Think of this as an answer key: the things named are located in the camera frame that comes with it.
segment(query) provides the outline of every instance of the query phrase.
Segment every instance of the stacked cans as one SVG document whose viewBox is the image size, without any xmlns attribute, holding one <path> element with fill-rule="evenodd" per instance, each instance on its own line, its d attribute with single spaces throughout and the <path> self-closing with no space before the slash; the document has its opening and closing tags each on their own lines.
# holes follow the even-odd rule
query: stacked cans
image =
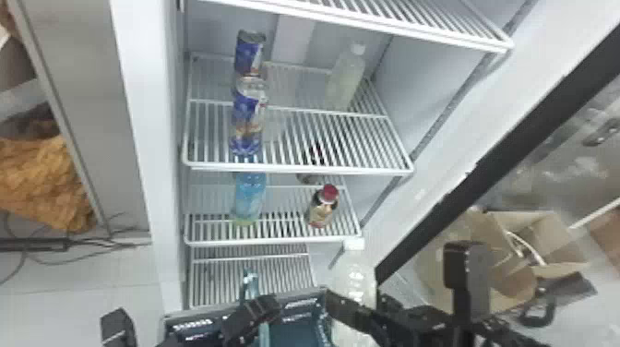
<svg viewBox="0 0 620 347">
<path fill-rule="evenodd" d="M 268 104 L 268 85 L 261 77 L 263 46 L 260 32 L 239 30 L 234 53 L 232 84 L 231 152 L 252 156 L 262 146 L 263 126 Z"/>
</svg>

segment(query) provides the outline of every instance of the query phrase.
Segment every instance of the open refrigerator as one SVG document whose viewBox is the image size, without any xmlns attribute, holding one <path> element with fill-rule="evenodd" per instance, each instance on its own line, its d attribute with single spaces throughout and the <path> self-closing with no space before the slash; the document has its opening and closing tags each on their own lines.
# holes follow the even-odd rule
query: open refrigerator
<svg viewBox="0 0 620 347">
<path fill-rule="evenodd" d="M 379 264 L 620 19 L 613 2 L 110 3 L 167 312 L 233 301 L 248 268 L 263 293 L 326 284 L 347 238 L 365 238 Z M 239 29 L 268 37 L 268 121 L 253 160 L 226 142 Z M 366 44 L 364 79 L 346 112 L 326 111 L 330 69 L 351 40 Z M 303 158 L 314 144 L 322 165 Z M 230 219 L 235 172 L 268 175 L 249 227 Z M 321 180 L 301 185 L 298 173 Z M 314 229 L 303 213 L 322 183 L 340 206 Z"/>
</svg>

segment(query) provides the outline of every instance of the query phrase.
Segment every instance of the glass door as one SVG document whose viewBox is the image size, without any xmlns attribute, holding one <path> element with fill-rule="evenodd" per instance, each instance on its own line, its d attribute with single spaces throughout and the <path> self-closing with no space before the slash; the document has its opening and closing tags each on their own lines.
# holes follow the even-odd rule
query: glass door
<svg viewBox="0 0 620 347">
<path fill-rule="evenodd" d="M 451 313 L 443 247 L 482 241 L 493 254 L 491 310 L 512 329 L 552 346 L 620 346 L 620 78 L 603 86 L 382 292 Z"/>
</svg>

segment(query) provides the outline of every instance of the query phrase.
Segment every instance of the bottle cap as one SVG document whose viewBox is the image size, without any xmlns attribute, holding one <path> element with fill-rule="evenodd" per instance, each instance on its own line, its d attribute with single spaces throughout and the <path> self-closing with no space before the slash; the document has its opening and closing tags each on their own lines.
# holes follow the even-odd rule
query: bottle cap
<svg viewBox="0 0 620 347">
<path fill-rule="evenodd" d="M 364 52 L 366 52 L 366 45 L 359 41 L 355 41 L 351 43 L 351 52 L 355 55 L 364 55 Z"/>
<path fill-rule="evenodd" d="M 335 201 L 338 198 L 338 189 L 334 185 L 323 185 L 323 198 L 326 201 Z"/>
<path fill-rule="evenodd" d="M 342 245 L 345 251 L 363 251 L 366 248 L 366 242 L 363 237 L 345 239 Z"/>
</svg>

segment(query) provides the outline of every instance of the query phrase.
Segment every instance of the white wire shelf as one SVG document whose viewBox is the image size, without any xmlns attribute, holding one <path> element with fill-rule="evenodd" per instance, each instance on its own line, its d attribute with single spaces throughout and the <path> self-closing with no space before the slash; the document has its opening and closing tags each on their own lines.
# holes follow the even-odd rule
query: white wire shelf
<svg viewBox="0 0 620 347">
<path fill-rule="evenodd" d="M 330 70 L 280 63 L 264 64 L 269 85 L 269 107 L 274 109 L 326 110 L 325 90 Z M 192 54 L 189 100 L 232 102 L 233 58 L 215 54 Z M 386 114 L 372 83 L 366 78 L 347 110 L 358 114 Z"/>
<path fill-rule="evenodd" d="M 504 53 L 510 38 L 468 1 L 203 0 Z"/>
<path fill-rule="evenodd" d="M 227 185 L 234 186 L 235 173 L 232 172 L 217 172 L 217 171 L 203 171 L 203 170 L 191 170 L 187 177 L 187 183 L 192 189 L 200 189 L 205 185 Z M 281 186 L 281 187 L 322 187 L 325 184 L 332 184 L 338 188 L 345 186 L 344 178 L 340 175 L 318 175 L 316 177 L 316 183 L 311 185 L 303 184 L 299 181 L 297 176 L 292 173 L 278 173 L 267 174 L 267 186 Z"/>
<path fill-rule="evenodd" d="M 205 257 L 205 249 L 193 249 L 190 258 L 188 297 L 190 308 L 233 303 L 239 300 L 244 270 L 258 274 L 261 293 L 286 293 L 316 286 L 316 279 L 304 245 L 302 254 L 289 254 L 288 249 L 247 248 L 234 251 L 235 258 Z"/>
<path fill-rule="evenodd" d="M 193 169 L 233 172 L 407 175 L 413 164 L 385 115 L 268 109 L 261 151 L 229 150 L 229 102 L 187 105 L 182 160 Z M 307 159 L 320 152 L 322 164 Z"/>
<path fill-rule="evenodd" d="M 304 213 L 318 186 L 269 185 L 258 220 L 249 226 L 233 222 L 234 186 L 191 185 L 185 207 L 185 243 L 192 247 L 281 245 L 341 242 L 362 232 L 344 185 L 338 208 L 323 229 L 308 225 Z"/>
</svg>

